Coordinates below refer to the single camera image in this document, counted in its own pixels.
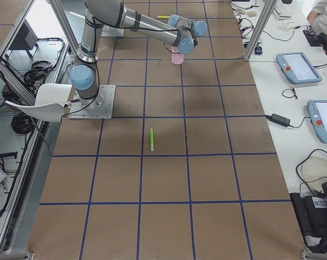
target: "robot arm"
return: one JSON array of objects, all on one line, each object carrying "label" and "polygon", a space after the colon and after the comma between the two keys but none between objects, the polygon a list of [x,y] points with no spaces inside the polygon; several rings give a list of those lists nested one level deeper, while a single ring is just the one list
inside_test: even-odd
[{"label": "robot arm", "polygon": [[87,7],[86,24],[84,26],[81,48],[94,51],[98,43],[93,44],[92,34],[97,31],[97,39],[101,37],[103,25],[114,28],[127,28],[159,41],[178,47],[182,54],[193,51],[193,39],[203,37],[207,33],[207,25],[203,21],[195,22],[177,15],[172,15],[168,24],[162,23],[137,11],[127,8],[119,0],[85,0]]},{"label": "robot arm", "polygon": [[96,80],[97,50],[104,25],[145,34],[178,47],[182,54],[191,53],[197,45],[195,39],[207,33],[207,24],[203,21],[171,15],[168,24],[165,24],[127,8],[119,0],[84,0],[84,3],[87,7],[84,31],[70,79],[80,96],[82,107],[88,111],[104,102]]}]

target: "white table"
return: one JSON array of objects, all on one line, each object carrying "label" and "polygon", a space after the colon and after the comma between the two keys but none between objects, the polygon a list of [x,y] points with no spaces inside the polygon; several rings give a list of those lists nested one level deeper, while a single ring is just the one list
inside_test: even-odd
[{"label": "white table", "polygon": [[[245,3],[242,3],[242,5],[241,4],[236,4],[236,5],[250,6],[252,4],[255,4],[254,0],[247,2],[247,5]],[[256,26],[257,20],[264,6],[263,0],[257,0],[257,5],[259,7],[246,10],[246,12],[256,11],[257,16],[248,17],[248,15],[242,15],[242,18],[249,19],[254,26]],[[264,29],[264,31],[268,32],[271,36],[283,40],[289,39],[293,33],[293,29],[289,29],[289,30],[280,29],[280,27],[282,27],[284,23],[290,23],[290,25],[294,24],[296,26],[309,25],[305,15],[302,13],[302,10],[299,4],[297,3],[297,0],[293,0],[291,4],[286,4],[286,7],[293,15],[292,19],[278,20],[276,16],[272,14]],[[241,25],[242,27],[249,26],[250,22],[243,20]],[[327,63],[327,56],[323,53],[322,47],[311,47],[308,44],[308,41],[306,40],[303,34],[304,29],[305,27],[296,29],[292,39],[290,39],[287,42],[272,39],[269,35],[263,32],[260,37],[260,39],[262,40],[260,46],[263,49],[263,54],[262,55],[253,54],[250,58],[250,61],[274,62],[276,61],[276,55],[278,53],[292,53],[292,52],[301,51],[307,56],[307,58],[311,62],[317,62],[317,63],[320,62],[320,64]]]},{"label": "white table", "polygon": [[[291,125],[298,126],[303,117],[309,116],[306,107],[309,100],[327,100],[327,76],[323,73],[327,67],[319,70],[322,82],[299,87],[287,80],[276,62],[250,62],[250,66],[265,114],[279,114],[290,118]],[[298,99],[282,96],[282,91],[292,86],[295,87]],[[285,128],[270,121],[269,128],[288,190],[290,193],[299,192],[300,181],[295,173],[296,166],[316,148],[327,151],[327,144],[317,138],[309,119],[298,129]]]}]

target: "metal base plate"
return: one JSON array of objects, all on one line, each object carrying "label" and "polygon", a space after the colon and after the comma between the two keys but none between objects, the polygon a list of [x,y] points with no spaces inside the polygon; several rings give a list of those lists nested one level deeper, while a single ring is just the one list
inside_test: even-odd
[{"label": "metal base plate", "polygon": [[[115,96],[115,85],[100,85],[100,93],[106,98],[106,101],[101,105],[93,109],[83,109],[76,112],[83,107],[81,104],[73,103],[71,106],[70,114],[68,117],[72,120],[89,120],[89,119],[112,119],[113,104]],[[79,99],[79,95],[76,92],[74,99]]]},{"label": "metal base plate", "polygon": [[105,25],[103,27],[101,37],[105,37],[105,38],[124,37],[124,29],[112,28]]}]

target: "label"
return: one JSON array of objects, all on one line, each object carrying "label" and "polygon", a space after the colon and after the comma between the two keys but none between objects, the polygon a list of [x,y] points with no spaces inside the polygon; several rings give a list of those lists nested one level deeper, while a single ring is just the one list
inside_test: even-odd
[{"label": "label", "polygon": [[316,209],[327,209],[327,200],[318,197],[312,197]]}]

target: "white chair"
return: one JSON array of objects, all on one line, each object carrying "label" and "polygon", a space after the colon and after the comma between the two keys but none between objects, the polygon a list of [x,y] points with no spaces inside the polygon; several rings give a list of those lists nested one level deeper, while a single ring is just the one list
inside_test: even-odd
[{"label": "white chair", "polygon": [[60,122],[71,88],[70,84],[45,83],[37,91],[34,106],[22,106],[10,101],[6,103],[32,118],[46,122]]}]

